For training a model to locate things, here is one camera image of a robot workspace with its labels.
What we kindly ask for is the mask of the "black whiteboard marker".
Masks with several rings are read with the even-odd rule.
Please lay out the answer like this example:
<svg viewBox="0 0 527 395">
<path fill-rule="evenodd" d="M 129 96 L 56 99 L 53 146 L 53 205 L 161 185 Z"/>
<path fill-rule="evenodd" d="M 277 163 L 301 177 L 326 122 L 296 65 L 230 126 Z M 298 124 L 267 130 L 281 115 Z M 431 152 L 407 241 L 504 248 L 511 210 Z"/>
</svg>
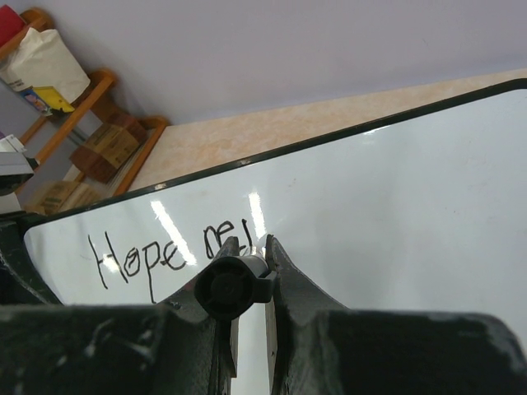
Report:
<svg viewBox="0 0 527 395">
<path fill-rule="evenodd" d="M 277 273 L 259 253 L 242 255 L 237 240 L 224 244 L 198 275 L 194 297 L 218 321 L 232 321 L 273 296 Z"/>
</svg>

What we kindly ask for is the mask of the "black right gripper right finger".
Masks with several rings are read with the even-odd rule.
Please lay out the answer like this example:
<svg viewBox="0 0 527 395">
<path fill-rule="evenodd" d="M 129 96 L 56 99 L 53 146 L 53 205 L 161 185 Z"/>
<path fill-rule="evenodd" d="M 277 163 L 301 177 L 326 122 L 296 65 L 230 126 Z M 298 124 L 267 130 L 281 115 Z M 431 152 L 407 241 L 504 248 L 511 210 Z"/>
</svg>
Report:
<svg viewBox="0 0 527 395">
<path fill-rule="evenodd" d="M 349 309 L 321 290 L 274 236 L 268 343 L 274 394 L 523 394 L 516 335 L 486 314 Z"/>
</svg>

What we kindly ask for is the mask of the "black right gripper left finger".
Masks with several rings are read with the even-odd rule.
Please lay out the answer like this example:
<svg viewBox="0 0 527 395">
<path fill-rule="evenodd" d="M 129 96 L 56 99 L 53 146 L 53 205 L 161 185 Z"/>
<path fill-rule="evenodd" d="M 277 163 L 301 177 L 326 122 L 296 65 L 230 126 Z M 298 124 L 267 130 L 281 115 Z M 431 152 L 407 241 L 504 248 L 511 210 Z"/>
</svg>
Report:
<svg viewBox="0 0 527 395">
<path fill-rule="evenodd" d="M 228 394 L 230 335 L 193 282 L 154 305 L 1 305 L 1 391 Z"/>
</svg>

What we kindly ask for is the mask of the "white whiteboard black frame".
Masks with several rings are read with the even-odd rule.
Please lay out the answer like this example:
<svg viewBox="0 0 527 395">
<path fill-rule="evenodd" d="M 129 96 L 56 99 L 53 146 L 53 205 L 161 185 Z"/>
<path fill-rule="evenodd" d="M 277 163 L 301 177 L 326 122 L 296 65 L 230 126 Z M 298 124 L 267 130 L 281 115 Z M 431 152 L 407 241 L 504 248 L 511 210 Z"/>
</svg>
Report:
<svg viewBox="0 0 527 395">
<path fill-rule="evenodd" d="M 349 309 L 486 314 L 526 358 L 526 82 L 443 100 L 32 226 L 65 304 L 151 304 L 235 236 L 275 236 Z M 240 328 L 237 394 L 272 393 L 273 302 Z"/>
</svg>

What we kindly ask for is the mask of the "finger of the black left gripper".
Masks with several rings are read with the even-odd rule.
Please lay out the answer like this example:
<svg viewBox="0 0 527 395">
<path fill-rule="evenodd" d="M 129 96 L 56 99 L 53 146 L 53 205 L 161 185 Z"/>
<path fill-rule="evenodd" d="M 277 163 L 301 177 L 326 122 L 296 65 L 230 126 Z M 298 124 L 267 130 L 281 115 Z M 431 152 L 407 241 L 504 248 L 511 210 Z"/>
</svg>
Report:
<svg viewBox="0 0 527 395">
<path fill-rule="evenodd" d="M 1 305 L 61 304 L 38 273 L 23 236 L 44 216 L 26 211 L 1 215 Z"/>
</svg>

